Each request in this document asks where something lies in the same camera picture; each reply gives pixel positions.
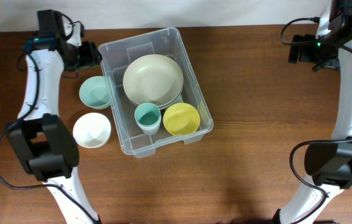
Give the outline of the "yellow bowl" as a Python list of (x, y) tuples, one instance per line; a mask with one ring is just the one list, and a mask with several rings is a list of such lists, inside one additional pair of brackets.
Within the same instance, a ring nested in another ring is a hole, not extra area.
[(197, 109), (188, 103), (176, 103), (168, 107), (163, 116), (165, 129), (174, 136), (194, 133), (200, 122)]

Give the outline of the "green bowl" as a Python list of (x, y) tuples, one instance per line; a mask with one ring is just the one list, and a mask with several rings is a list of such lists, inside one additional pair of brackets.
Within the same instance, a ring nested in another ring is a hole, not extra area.
[(103, 76), (94, 76), (85, 80), (79, 89), (79, 97), (84, 105), (96, 110), (103, 110), (111, 106)]

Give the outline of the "clear plastic storage container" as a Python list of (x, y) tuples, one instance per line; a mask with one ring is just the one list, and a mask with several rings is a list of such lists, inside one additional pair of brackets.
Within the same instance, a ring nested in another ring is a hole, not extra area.
[[(101, 69), (111, 99), (111, 110), (116, 132), (123, 153), (136, 158), (155, 154), (158, 147), (183, 141), (197, 142), (209, 133), (214, 122), (196, 79), (193, 67), (178, 29), (168, 27), (121, 40), (115, 40), (98, 47), (103, 59)], [(134, 112), (137, 106), (128, 99), (123, 89), (123, 76), (130, 63), (149, 54), (161, 54), (174, 60), (184, 77), (182, 98), (184, 103), (194, 106), (201, 118), (199, 128), (187, 135), (171, 135), (163, 125), (154, 135), (146, 135), (137, 125)]]

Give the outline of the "green cup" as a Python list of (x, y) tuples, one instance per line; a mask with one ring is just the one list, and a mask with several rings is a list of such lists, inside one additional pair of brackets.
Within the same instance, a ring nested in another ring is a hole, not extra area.
[(153, 103), (143, 103), (136, 108), (134, 118), (138, 125), (151, 128), (160, 123), (161, 112), (157, 105)]

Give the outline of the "white cup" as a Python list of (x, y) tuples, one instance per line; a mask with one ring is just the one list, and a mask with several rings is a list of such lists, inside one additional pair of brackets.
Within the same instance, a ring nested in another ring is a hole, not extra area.
[(159, 130), (160, 123), (155, 123), (153, 125), (143, 125), (143, 124), (138, 124), (138, 126), (144, 131), (144, 132), (156, 132)]

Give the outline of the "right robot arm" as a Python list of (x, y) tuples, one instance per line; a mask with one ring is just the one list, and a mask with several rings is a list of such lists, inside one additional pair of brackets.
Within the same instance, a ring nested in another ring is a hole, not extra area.
[(339, 71), (338, 115), (329, 140), (310, 140), (305, 148), (305, 175), (291, 201), (273, 216), (274, 223), (315, 223), (331, 199), (352, 186), (352, 0), (332, 0), (314, 35), (288, 42), (289, 62), (309, 62), (313, 71)]

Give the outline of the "grey translucent cup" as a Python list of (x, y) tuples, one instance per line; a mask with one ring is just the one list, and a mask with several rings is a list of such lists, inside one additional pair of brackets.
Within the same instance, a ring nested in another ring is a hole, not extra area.
[(155, 128), (155, 129), (142, 129), (143, 133), (144, 134), (147, 134), (147, 135), (154, 135), (156, 134), (159, 129), (158, 128)]

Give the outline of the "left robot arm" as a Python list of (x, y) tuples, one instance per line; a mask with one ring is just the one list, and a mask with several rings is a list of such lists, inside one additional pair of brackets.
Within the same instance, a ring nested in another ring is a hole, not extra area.
[(58, 96), (64, 71), (100, 64), (93, 42), (82, 41), (80, 21), (53, 9), (38, 11), (39, 28), (23, 46), (27, 62), (25, 97), (7, 137), (22, 168), (33, 175), (36, 188), (48, 189), (67, 223), (100, 223), (78, 176), (79, 151), (73, 135), (59, 117)]

